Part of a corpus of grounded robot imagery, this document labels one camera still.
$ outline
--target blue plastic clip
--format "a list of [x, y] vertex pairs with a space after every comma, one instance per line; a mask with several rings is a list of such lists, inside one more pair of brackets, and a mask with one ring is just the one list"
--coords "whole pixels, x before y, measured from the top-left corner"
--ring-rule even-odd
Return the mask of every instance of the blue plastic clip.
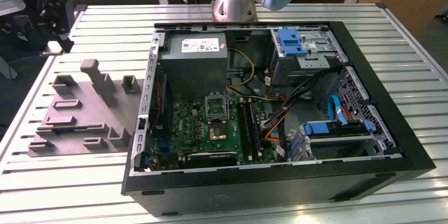
[[334, 103], [334, 109], [336, 109], [337, 119], [338, 119], [338, 121], [341, 121], [342, 125], [346, 125], [346, 120], [345, 120], [345, 117], [344, 117], [344, 114], [342, 114], [341, 101], [338, 100], [338, 97], [334, 94], [332, 94], [328, 97], [328, 103], [326, 103], [328, 118], [329, 118], [329, 120], [334, 120], [333, 108], [332, 108], [332, 104], [333, 103]]
[[365, 127], [365, 130], [366, 130], [368, 133], [370, 133], [373, 131], [373, 126], [372, 126], [370, 121], [364, 120], [364, 127]]
[[306, 56], [308, 50], [301, 47], [301, 37], [293, 29], [278, 29], [278, 42], [284, 49], [284, 56]]
[[314, 134], [326, 134], [329, 133], [329, 129], [326, 123], [309, 123], [310, 129], [313, 130]]
[[304, 124], [302, 125], [302, 129], [305, 130], [305, 135], [309, 135], [313, 133], [309, 124]]

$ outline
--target wire bundle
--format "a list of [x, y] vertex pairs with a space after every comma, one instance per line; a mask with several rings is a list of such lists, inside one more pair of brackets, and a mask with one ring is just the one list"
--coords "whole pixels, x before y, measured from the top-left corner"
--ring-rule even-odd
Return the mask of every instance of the wire bundle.
[[[292, 107], [292, 104], [294, 100], [305, 94], [308, 91], [310, 91], [312, 87], [314, 86], [317, 80], [325, 76], [329, 73], [338, 72], [342, 69], [342, 66], [336, 66], [329, 69], [321, 70], [316, 72], [290, 92], [288, 97], [284, 100], [284, 103], [281, 105], [281, 110], [264, 122], [264, 125], [269, 124], [272, 121], [277, 120], [273, 124], [272, 128], [269, 129], [264, 141], [266, 142], [278, 142], [281, 148], [286, 149], [286, 138], [284, 134], [284, 119], [286, 117], [289, 108]], [[277, 128], [278, 130], [278, 139], [270, 138], [270, 134], [273, 130]]]

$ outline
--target floor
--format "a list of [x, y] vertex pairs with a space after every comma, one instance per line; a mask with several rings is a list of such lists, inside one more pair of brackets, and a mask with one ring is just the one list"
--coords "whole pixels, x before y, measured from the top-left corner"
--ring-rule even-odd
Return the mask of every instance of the floor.
[[[441, 18], [433, 20], [417, 40], [442, 69], [448, 71], [448, 24], [442, 23]], [[6, 45], [0, 45], [0, 54], [9, 62], [24, 57], [37, 56], [37, 52], [18, 52]], [[0, 76], [0, 139], [6, 132], [44, 63], [45, 59], [37, 57], [18, 61], [13, 65], [21, 75], [17, 81], [6, 80], [4, 76]]]

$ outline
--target blue drive bay latch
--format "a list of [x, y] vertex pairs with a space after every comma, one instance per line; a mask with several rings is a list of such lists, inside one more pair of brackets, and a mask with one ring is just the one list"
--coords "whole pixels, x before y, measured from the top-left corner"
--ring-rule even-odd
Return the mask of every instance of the blue drive bay latch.
[[278, 43], [284, 50], [284, 56], [306, 56], [308, 50], [301, 46], [301, 37], [297, 36], [294, 29], [278, 29]]

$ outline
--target green circuit board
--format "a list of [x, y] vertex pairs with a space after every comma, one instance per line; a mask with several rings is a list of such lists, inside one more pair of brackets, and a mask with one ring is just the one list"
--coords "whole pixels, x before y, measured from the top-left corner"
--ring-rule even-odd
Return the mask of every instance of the green circuit board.
[[[229, 116], [225, 122], [208, 122], [204, 102], [174, 104], [169, 151], [158, 155], [162, 170], [177, 169], [177, 162], [181, 162], [182, 159], [185, 160], [188, 154], [200, 152], [236, 152], [238, 154], [238, 165], [274, 162], [273, 145], [270, 143], [262, 145], [260, 157], [248, 160], [246, 156], [244, 156], [237, 121], [238, 105], [240, 101], [228, 102]], [[253, 102], [252, 106], [257, 123], [260, 123], [266, 118], [262, 102]]]

